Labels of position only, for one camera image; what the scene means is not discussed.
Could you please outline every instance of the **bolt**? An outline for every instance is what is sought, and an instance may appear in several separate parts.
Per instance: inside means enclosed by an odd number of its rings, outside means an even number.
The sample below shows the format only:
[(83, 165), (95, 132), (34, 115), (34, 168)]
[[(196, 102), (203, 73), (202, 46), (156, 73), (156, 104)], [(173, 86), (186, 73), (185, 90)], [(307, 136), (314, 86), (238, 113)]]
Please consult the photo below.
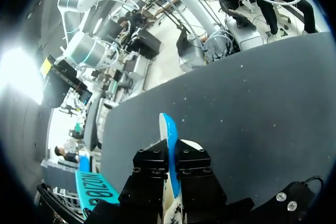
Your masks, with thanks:
[(290, 211), (290, 212), (293, 212), (297, 209), (297, 207), (298, 207), (298, 204), (296, 203), (296, 201), (291, 201), (287, 205), (287, 210)]
[(189, 170), (189, 169), (186, 169), (186, 170), (183, 170), (183, 172), (182, 172), (183, 174), (190, 174), (191, 173), (191, 171)]
[(205, 173), (210, 173), (210, 172), (211, 172), (211, 168), (210, 168), (210, 167), (205, 167), (205, 168), (203, 169), (203, 172), (205, 172)]
[(140, 170), (141, 170), (141, 169), (140, 169), (139, 167), (134, 167), (134, 168), (133, 168), (133, 172), (134, 172), (134, 173), (139, 173)]
[(283, 192), (277, 194), (277, 201), (283, 202), (287, 199), (287, 195)]

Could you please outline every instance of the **workstation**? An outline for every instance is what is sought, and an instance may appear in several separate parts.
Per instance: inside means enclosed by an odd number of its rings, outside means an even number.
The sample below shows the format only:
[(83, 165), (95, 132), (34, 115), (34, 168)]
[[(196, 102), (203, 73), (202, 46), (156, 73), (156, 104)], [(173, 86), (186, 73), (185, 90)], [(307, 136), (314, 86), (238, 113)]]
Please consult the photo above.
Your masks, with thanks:
[[(103, 15), (99, 6), (104, 2), (113, 5)], [(332, 125), (336, 49), (310, 0), (58, 0), (55, 4), (66, 47), (60, 46), (60, 55), (45, 58), (40, 68), (46, 82), (42, 105), (73, 119), (64, 127), (60, 122), (55, 125), (75, 140), (76, 148), (63, 155), (59, 150), (66, 148), (50, 140), (41, 167), (44, 185), (54, 189), (56, 198), (66, 198), (67, 207), (86, 223), (94, 223), (88, 221), (97, 204), (90, 203), (96, 198), (128, 210), (127, 200), (136, 205), (147, 197), (160, 200), (150, 205), (159, 213), (150, 216), (159, 216), (163, 223), (163, 213), (174, 204), (165, 207), (169, 200), (159, 189), (171, 180), (175, 192), (173, 170), (178, 173), (179, 192), (188, 195), (182, 200), (173, 194), (173, 201), (184, 205), (188, 214), (188, 219), (181, 217), (185, 223), (203, 223), (209, 217), (195, 214), (201, 200), (190, 196), (184, 175), (196, 181), (192, 193), (201, 187), (209, 195), (224, 192), (225, 200), (223, 196), (216, 201), (220, 206), (248, 198), (252, 222), (273, 221), (262, 214), (256, 217), (253, 211), (268, 208), (268, 201), (293, 181), (328, 176), (336, 152)], [(172, 119), (165, 137), (162, 113)], [(195, 162), (187, 169), (177, 162), (172, 170), (172, 125), (178, 132), (177, 146), (187, 141), (198, 144), (199, 148), (187, 145), (208, 155), (205, 159), (211, 166)], [(181, 155), (194, 152), (184, 148), (176, 152), (179, 161)], [(68, 153), (74, 153), (75, 161), (70, 162), (75, 164), (68, 163)], [(159, 168), (150, 166), (157, 158), (153, 153), (164, 153), (157, 160), (164, 161)], [(188, 160), (203, 160), (197, 157)], [(142, 169), (149, 169), (149, 180)], [(210, 175), (199, 176), (198, 169)], [(156, 190), (153, 174), (163, 179), (165, 187)], [(85, 176), (103, 181), (109, 196), (87, 198)], [(197, 179), (208, 176), (211, 180), (198, 184)], [(145, 182), (155, 190), (145, 186), (149, 192), (139, 191)], [(208, 189), (213, 185), (215, 190)], [(39, 192), (55, 202), (41, 185)], [(318, 192), (317, 184), (300, 192), (307, 198), (296, 204), (306, 210)], [(287, 197), (296, 199), (296, 194)], [(188, 201), (189, 196), (196, 202)], [(291, 212), (295, 221), (299, 218), (295, 209), (287, 210), (292, 201), (285, 200), (283, 215)], [(212, 212), (212, 203), (206, 207), (212, 216), (233, 218)], [(62, 218), (69, 222), (73, 216)]]

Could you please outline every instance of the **gray table surface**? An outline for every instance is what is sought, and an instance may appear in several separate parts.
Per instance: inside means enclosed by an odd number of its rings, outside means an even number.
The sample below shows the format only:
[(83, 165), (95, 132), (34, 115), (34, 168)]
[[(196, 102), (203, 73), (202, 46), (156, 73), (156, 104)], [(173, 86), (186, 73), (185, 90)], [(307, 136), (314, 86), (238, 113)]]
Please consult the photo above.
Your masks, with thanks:
[(294, 180), (326, 178), (336, 153), (334, 40), (320, 33), (241, 52), (110, 111), (101, 171), (117, 191), (136, 151), (159, 139), (160, 112), (209, 152), (229, 202), (258, 206)]

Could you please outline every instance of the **chair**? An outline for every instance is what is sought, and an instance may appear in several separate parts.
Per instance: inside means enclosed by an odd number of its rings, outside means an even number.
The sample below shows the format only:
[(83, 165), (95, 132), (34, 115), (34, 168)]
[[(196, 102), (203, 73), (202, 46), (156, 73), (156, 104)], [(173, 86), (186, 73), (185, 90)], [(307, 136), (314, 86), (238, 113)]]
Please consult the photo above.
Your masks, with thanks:
[(278, 5), (273, 4), (273, 8), (274, 8), (275, 15), (277, 16), (277, 22), (279, 24), (281, 24), (284, 27), (285, 30), (288, 30), (289, 27), (286, 25), (286, 22), (284, 21), (284, 18), (287, 19), (287, 22), (290, 24), (291, 23), (290, 17), (287, 16), (287, 15), (279, 13)]

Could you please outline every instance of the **floor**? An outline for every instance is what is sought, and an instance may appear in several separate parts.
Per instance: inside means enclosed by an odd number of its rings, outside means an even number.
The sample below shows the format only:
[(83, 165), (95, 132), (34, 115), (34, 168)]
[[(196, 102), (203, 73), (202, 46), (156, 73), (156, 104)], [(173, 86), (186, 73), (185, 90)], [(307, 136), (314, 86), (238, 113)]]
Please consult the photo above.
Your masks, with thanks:
[[(218, 19), (224, 24), (226, 14), (223, 11), (220, 11), (220, 6), (218, 1), (214, 0), (206, 0), (213, 12), (216, 14)], [(266, 24), (263, 15), (256, 3), (252, 3), (255, 6), (256, 12), (250, 13), (249, 9), (246, 6), (240, 6), (236, 9), (236, 12), (243, 14), (246, 16), (250, 21), (256, 25), (258, 32), (262, 35), (264, 39), (264, 43), (267, 43), (269, 32), (269, 26)], [(188, 22), (193, 25), (193, 29), (198, 35), (204, 34), (204, 29), (200, 27), (200, 23), (194, 17), (194, 15), (186, 8), (183, 4), (178, 5), (179, 10), (182, 10), (182, 15)], [(292, 13), (287, 11), (286, 9), (280, 7), (278, 9), (279, 13), (287, 15), (291, 19), (291, 24), (287, 24), (289, 29), (286, 30), (286, 35), (284, 35), (281, 39), (286, 39), (289, 37), (300, 35), (303, 31), (303, 23)], [(177, 18), (179, 18), (182, 22), (185, 23), (184, 19), (179, 15), (174, 14)], [(145, 83), (145, 90), (152, 89), (158, 85), (161, 85), (171, 79), (174, 79), (184, 72), (180, 68), (179, 65), (179, 55), (177, 53), (176, 42), (180, 35), (180, 30), (176, 28), (176, 25), (166, 16), (162, 15), (158, 18), (161, 20), (155, 22), (154, 26), (149, 29), (156, 38), (158, 38), (162, 44), (160, 48), (160, 53), (156, 57), (156, 59), (152, 62), (150, 66), (149, 73), (147, 76), (147, 80)]]

